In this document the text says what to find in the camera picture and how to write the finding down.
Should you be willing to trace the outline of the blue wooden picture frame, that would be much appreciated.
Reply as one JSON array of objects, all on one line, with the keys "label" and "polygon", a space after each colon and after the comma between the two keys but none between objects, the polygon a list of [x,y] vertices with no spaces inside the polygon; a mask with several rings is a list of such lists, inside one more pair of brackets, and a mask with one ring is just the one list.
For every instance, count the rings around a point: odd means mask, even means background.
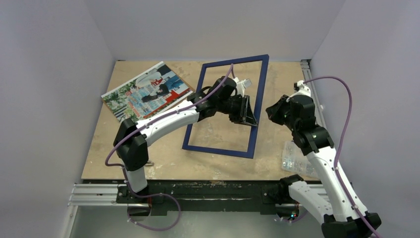
[{"label": "blue wooden picture frame", "polygon": [[[231,64],[249,63],[249,62],[256,62],[256,61],[262,62],[261,70],[260,70],[260,77],[259,77],[259,82],[258,82],[258,90],[257,90],[256,99],[255,99],[255,107],[254,107],[254,115],[256,117],[256,121],[259,122],[260,117],[261,117],[264,88],[265,88],[266,75],[267,75],[268,63],[269,63],[268,54],[204,63],[201,68],[197,88],[198,89],[202,88],[207,68],[219,67],[219,66],[225,66],[225,65],[231,65]],[[247,159],[252,159],[254,157],[255,147],[256,147],[256,142],[257,142],[257,134],[258,134],[258,129],[256,127],[252,127],[250,130],[247,151],[244,152],[244,151],[235,151],[235,150],[226,150],[226,149],[189,145],[189,139],[192,132],[192,126],[193,126],[192,124],[187,125],[185,137],[182,144],[182,149],[189,150],[189,151],[203,152],[203,153],[218,154],[218,155],[224,155],[224,156],[247,158]]]}]

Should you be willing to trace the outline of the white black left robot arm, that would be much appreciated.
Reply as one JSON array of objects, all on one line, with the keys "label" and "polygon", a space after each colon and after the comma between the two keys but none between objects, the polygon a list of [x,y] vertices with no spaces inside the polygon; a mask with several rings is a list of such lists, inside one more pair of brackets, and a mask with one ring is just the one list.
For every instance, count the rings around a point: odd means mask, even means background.
[{"label": "white black left robot arm", "polygon": [[128,196],[141,203],[148,196],[145,165],[149,161],[148,147],[167,134],[189,124],[200,122],[216,113],[228,115],[235,124],[258,126],[245,90],[250,79],[221,77],[213,86],[192,93],[178,106],[149,119],[133,122],[124,120],[114,141],[122,161],[124,176],[130,188]]}]

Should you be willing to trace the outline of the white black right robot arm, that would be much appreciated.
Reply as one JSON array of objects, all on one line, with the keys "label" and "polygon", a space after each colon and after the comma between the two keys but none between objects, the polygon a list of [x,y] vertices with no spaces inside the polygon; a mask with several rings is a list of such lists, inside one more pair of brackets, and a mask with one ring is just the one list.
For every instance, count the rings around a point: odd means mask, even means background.
[{"label": "white black right robot arm", "polygon": [[315,104],[310,96],[283,95],[266,109],[273,123],[287,126],[293,141],[315,168],[327,194],[324,199],[299,175],[282,178],[274,195],[278,201],[294,200],[321,225],[326,238],[368,238],[381,225],[377,213],[371,213],[352,190],[350,182],[340,175],[335,161],[336,149],[328,131],[317,124]]}]

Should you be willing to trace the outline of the clear plastic parts box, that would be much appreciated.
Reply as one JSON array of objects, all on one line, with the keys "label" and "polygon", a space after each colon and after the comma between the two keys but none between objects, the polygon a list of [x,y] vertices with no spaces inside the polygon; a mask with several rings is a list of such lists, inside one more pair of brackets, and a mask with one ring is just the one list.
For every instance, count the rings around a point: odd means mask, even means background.
[{"label": "clear plastic parts box", "polygon": [[313,165],[293,141],[286,141],[284,143],[282,169],[299,174],[300,176],[318,178]]}]

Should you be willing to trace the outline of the aluminium side rail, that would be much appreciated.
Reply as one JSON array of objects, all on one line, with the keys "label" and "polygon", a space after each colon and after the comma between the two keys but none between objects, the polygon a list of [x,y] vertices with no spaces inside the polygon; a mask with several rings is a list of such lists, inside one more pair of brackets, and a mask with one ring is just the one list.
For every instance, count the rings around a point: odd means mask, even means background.
[{"label": "aluminium side rail", "polygon": [[[312,76],[312,72],[311,72],[311,68],[310,68],[310,60],[308,59],[303,59],[300,61],[300,66],[301,66],[301,70],[304,76],[304,80],[310,80],[313,78]],[[316,122],[320,125],[326,128],[326,123],[325,123],[325,119],[323,116],[323,106],[319,101],[318,98],[318,94],[317,94],[317,90],[315,88],[315,83],[314,82],[309,82],[307,83],[307,86],[310,88],[311,90],[311,96],[314,100],[314,104],[315,104],[315,116],[316,116]]]}]

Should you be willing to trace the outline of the aluminium front rail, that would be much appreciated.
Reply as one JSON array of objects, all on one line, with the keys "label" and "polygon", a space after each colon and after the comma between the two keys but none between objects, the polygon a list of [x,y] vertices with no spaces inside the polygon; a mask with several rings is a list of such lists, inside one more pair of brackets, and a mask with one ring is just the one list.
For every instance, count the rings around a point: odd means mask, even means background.
[{"label": "aluminium front rail", "polygon": [[186,202],[211,202],[239,203],[251,202],[262,204],[276,204],[273,198],[266,193],[268,185],[221,185],[221,184],[197,184],[190,186],[186,184],[163,183],[152,184],[145,189],[148,194],[135,196],[130,193],[124,184],[77,184],[74,186],[70,203],[79,206],[101,206],[125,204],[130,206],[163,204],[166,200],[170,203],[172,199],[165,196],[170,195],[178,203]]}]

